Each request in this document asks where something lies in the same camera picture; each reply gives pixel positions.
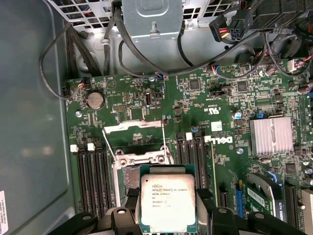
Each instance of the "cable connector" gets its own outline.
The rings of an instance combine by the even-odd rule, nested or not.
[[[290,28],[274,28],[272,33],[277,33],[277,34],[292,34],[293,30]]]
[[[226,19],[224,16],[219,15],[215,20],[213,20],[210,24],[210,29],[212,31],[214,40],[220,43],[222,39],[222,35],[220,33],[220,28],[227,28]]]
[[[243,9],[237,11],[236,15],[231,18],[229,32],[232,40],[240,41],[244,34],[248,32],[253,24],[252,11]]]

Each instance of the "pcie slot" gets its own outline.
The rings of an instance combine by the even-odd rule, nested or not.
[[[241,218],[245,218],[245,207],[244,207],[244,201],[243,201],[243,191],[241,191],[239,188],[236,188],[236,208],[237,208],[237,214]]]
[[[229,207],[229,193],[224,188],[220,188],[220,206],[221,207]]]
[[[204,146],[204,139],[200,132],[195,133],[195,165],[197,171],[197,186],[199,188],[208,188],[207,185],[207,171],[206,171],[206,152]]]
[[[184,144],[184,134],[183,133],[177,133],[176,134],[176,140],[177,140],[177,155],[178,155],[178,164],[183,164],[183,144]]]
[[[299,229],[298,211],[297,211],[298,206],[297,189],[295,185],[292,185],[287,181],[285,181],[285,201],[286,201],[287,223]]]
[[[88,179],[89,175],[86,168],[86,151],[78,151],[78,172],[79,172],[79,183],[82,197],[82,207],[86,212],[91,212],[90,195]]]

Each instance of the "heatsink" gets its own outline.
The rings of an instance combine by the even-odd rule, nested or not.
[[[251,120],[250,132],[254,155],[293,151],[292,127],[289,117]]]

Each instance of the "black cable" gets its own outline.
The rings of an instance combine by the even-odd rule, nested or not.
[[[191,61],[187,58],[187,56],[185,55],[185,53],[182,49],[182,45],[181,45],[181,37],[184,35],[185,27],[186,27],[185,21],[182,21],[180,32],[179,32],[179,35],[177,37],[177,47],[178,47],[178,51],[179,51],[180,56],[186,62],[186,64],[189,66],[193,66],[194,64],[191,63]]]
[[[277,70],[280,71],[284,76],[286,76],[286,77],[298,77],[298,76],[301,76],[301,75],[303,75],[303,74],[305,74],[305,73],[307,72],[308,68],[309,68],[310,65],[311,65],[312,60],[309,60],[309,61],[306,63],[306,66],[304,67],[304,70],[303,70],[302,72],[299,72],[299,73],[296,73],[296,74],[284,72],[284,71],[280,68],[279,64],[277,63],[277,61],[276,61],[276,59],[275,59],[275,57],[274,57],[273,51],[272,51],[272,49],[271,49],[271,47],[270,47],[270,45],[269,45],[268,34],[265,35],[265,42],[266,42],[267,47],[268,47],[268,54],[269,54],[269,56],[271,57],[271,59],[272,59],[274,65],[276,66]]]
[[[157,65],[155,65],[154,63],[152,63],[150,60],[148,60],[137,48],[136,46],[133,44],[132,39],[130,38],[126,27],[124,25],[123,22],[123,18],[122,18],[122,10],[121,8],[117,7],[115,9],[114,12],[114,19],[115,19],[115,23],[116,26],[118,28],[118,31],[122,37],[122,39],[125,41],[125,44],[127,45],[127,47],[129,48],[129,50],[131,50],[131,52],[133,53],[133,55],[143,64],[147,65],[148,67],[152,68],[154,71],[159,71],[162,74],[167,74],[166,71],[164,71],[163,69],[161,69],[160,67],[158,67]]]
[[[93,56],[90,54],[89,50],[85,46],[85,44],[80,39],[77,31],[70,26],[68,28],[68,33],[72,37],[77,49],[79,50],[79,53],[82,55],[82,58],[84,62],[86,63],[86,66],[88,67],[89,72],[93,77],[101,76],[100,69],[98,68],[97,63],[95,62]]]
[[[287,41],[291,38],[295,38],[297,37],[297,35],[295,33],[292,34],[279,34],[277,35],[277,37],[272,41],[271,43],[271,49],[273,51],[273,53],[276,53],[276,47],[279,43],[282,43],[284,41]]]
[[[115,22],[116,22],[116,26],[119,30],[119,33],[122,37],[122,39],[125,41],[125,44],[128,46],[128,48],[131,50],[131,52],[133,53],[133,55],[139,59],[142,63],[144,63],[145,65],[151,67],[154,71],[158,71],[160,73],[162,73],[163,75],[168,75],[168,76],[179,76],[179,75],[184,75],[186,73],[190,73],[193,72],[195,70],[204,68],[208,65],[212,65],[213,63],[215,63],[216,61],[219,61],[221,59],[223,59],[225,56],[227,56],[228,54],[230,54],[231,52],[233,52],[234,50],[236,50],[238,47],[242,46],[243,44],[249,42],[250,40],[257,38],[260,36],[260,33],[266,33],[269,32],[268,30],[265,31],[255,31],[254,33],[252,33],[251,35],[247,36],[246,38],[242,39],[240,42],[237,42],[236,44],[234,44],[232,47],[230,47],[229,49],[225,50],[224,52],[222,52],[221,54],[207,60],[204,61],[198,65],[194,65],[192,67],[186,68],[186,69],[180,69],[180,70],[176,70],[175,72],[166,72],[163,69],[161,69],[160,67],[156,66],[155,64],[151,63],[143,54],[140,53],[140,51],[135,47],[135,45],[133,44],[130,36],[128,35],[128,32],[124,26],[123,23],[123,19],[121,16],[121,9],[120,8],[116,8],[115,9],[115,13],[114,13],[114,18],[115,18]]]
[[[128,68],[125,67],[125,65],[123,64],[123,44],[125,42],[122,40],[120,43],[119,43],[119,46],[118,46],[118,61],[119,61],[119,64],[121,65],[122,69],[128,73],[129,75],[132,75],[132,76],[135,76],[135,77],[142,77],[142,78],[149,78],[151,76],[147,76],[147,75],[140,75],[140,74],[136,74],[132,71],[130,71]]]
[[[69,99],[72,99],[76,96],[76,94],[78,93],[79,91],[79,88],[76,88],[75,91],[73,92],[73,94],[71,94],[70,96],[63,96],[63,95],[60,95],[58,93],[56,93],[54,91],[54,89],[50,86],[46,76],[45,76],[45,71],[44,71],[44,58],[45,56],[48,54],[48,52],[54,47],[54,45],[56,45],[56,43],[63,37],[63,35],[66,33],[66,31],[70,28],[70,23],[67,23],[63,30],[57,35],[57,37],[53,40],[53,42],[48,46],[48,48],[44,51],[44,53],[40,56],[40,59],[39,59],[39,69],[40,69],[40,75],[41,75],[41,78],[45,84],[45,86],[49,89],[49,91],[55,95],[56,97],[60,98],[60,99],[65,99],[65,100],[69,100]]]
[[[110,19],[109,25],[107,27],[107,31],[104,34],[104,39],[109,39],[112,28],[115,24],[114,17]],[[107,76],[110,74],[110,45],[104,45],[104,65],[103,65],[103,75]]]
[[[262,56],[261,56],[261,58],[259,59],[259,61],[256,63],[256,65],[254,66],[254,68],[251,71],[249,71],[249,72],[247,72],[247,73],[245,73],[245,74],[243,74],[241,76],[237,76],[237,77],[226,77],[226,76],[218,74],[217,72],[216,72],[216,76],[219,77],[219,78],[227,79],[227,80],[247,78],[249,75],[251,75],[254,72],[256,72],[256,70],[258,69],[259,65],[261,64],[261,62],[263,61],[263,59],[265,57],[266,50],[267,50],[267,44],[266,44],[265,38],[264,38],[264,45],[263,45]]]

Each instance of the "capacitor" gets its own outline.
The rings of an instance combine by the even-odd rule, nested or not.
[[[300,87],[298,89],[298,94],[306,94],[306,93],[309,93],[311,90],[310,87],[306,86],[306,87]]]
[[[307,185],[313,186],[313,179],[312,179],[311,177],[305,178],[304,182],[305,182]]]
[[[304,173],[306,173],[307,175],[312,175],[313,174],[313,169],[308,167],[308,168],[305,169]]]
[[[301,210],[305,210],[306,206],[303,205],[301,202],[298,202],[298,207],[301,209]]]
[[[191,131],[192,132],[197,132],[199,129],[198,129],[198,127],[197,126],[192,126],[191,127]]]
[[[242,113],[239,112],[239,111],[235,111],[235,112],[233,112],[233,114],[232,114],[232,118],[233,118],[233,119],[241,119],[242,117],[243,117],[243,115],[242,115]]]

